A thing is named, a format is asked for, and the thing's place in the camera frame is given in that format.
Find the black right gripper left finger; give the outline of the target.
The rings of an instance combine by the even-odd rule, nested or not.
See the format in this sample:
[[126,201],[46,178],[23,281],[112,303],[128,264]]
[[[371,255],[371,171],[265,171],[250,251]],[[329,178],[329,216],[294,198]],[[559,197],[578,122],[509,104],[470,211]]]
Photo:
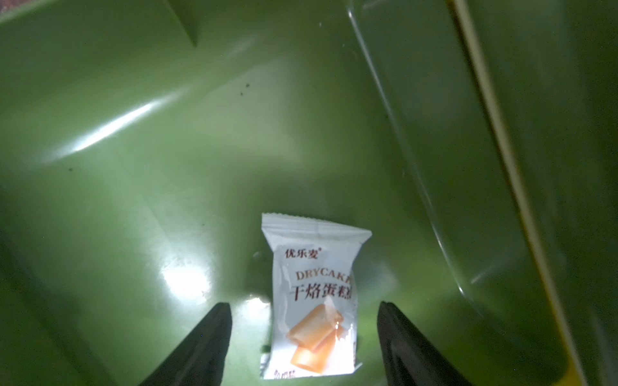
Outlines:
[[143,385],[220,385],[233,319],[230,304],[219,302]]

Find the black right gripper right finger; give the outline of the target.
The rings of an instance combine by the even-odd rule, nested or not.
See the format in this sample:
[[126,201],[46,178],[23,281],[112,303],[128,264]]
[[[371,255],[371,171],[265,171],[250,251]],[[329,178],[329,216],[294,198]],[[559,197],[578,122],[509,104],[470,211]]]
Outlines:
[[380,304],[377,326],[389,385],[472,385],[392,302]]

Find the green bottom drawer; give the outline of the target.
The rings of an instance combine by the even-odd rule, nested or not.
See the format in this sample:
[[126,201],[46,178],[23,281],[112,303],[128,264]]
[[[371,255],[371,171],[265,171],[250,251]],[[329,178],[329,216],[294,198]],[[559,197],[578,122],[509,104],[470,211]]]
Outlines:
[[[371,231],[392,302],[474,385],[617,382],[614,1],[4,1],[1,382],[261,385],[262,214]],[[212,361],[221,348],[225,361]]]

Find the white orange snack packet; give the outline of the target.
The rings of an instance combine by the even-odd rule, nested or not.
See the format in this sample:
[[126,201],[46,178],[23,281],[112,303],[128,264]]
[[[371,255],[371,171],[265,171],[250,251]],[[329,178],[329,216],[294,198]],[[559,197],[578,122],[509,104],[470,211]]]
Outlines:
[[262,215],[273,253],[273,328],[262,378],[343,376],[357,369],[352,267],[369,230],[327,220]]

